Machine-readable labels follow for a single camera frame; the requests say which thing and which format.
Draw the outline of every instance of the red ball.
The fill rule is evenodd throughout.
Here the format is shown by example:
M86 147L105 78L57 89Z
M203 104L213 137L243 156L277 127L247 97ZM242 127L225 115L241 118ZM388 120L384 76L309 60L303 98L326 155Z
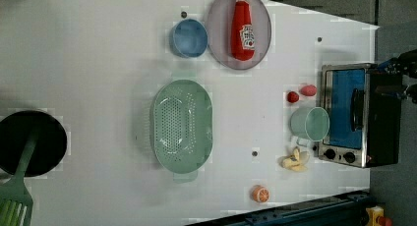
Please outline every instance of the red ball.
M291 103L295 103L300 99L300 96L295 91L288 92L287 101Z

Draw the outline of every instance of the blue bowl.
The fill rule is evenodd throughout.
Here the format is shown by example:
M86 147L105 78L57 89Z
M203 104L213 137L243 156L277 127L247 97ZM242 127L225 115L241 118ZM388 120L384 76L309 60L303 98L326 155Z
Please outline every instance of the blue bowl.
M208 47L208 33L196 20L184 20L175 26L170 35L172 52L181 57L199 57Z

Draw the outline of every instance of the red ketchup bottle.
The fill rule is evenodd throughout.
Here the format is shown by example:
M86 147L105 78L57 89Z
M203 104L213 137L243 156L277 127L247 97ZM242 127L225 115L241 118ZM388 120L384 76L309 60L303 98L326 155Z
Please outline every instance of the red ketchup bottle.
M255 38L248 0L236 0L230 47L233 57L240 61L247 61L254 56Z

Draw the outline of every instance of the green oval basket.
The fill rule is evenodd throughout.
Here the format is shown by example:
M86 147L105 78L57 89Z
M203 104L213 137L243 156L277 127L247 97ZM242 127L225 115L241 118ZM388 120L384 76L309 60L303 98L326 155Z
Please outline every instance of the green oval basket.
M180 80L163 87L151 109L155 155L175 182L197 178L212 149L212 109L206 90Z

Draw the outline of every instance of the spatula handle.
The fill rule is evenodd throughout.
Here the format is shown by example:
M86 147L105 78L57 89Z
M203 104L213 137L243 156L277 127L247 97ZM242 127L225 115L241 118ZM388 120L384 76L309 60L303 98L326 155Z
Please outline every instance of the spatula handle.
M16 173L14 178L23 180L25 177L25 173L28 169L28 165L30 162L31 155L33 154L34 147L36 146L37 138L39 137L39 129L35 128L30 132L29 138L25 145L24 151L21 156L21 160L19 161L18 168L16 169Z

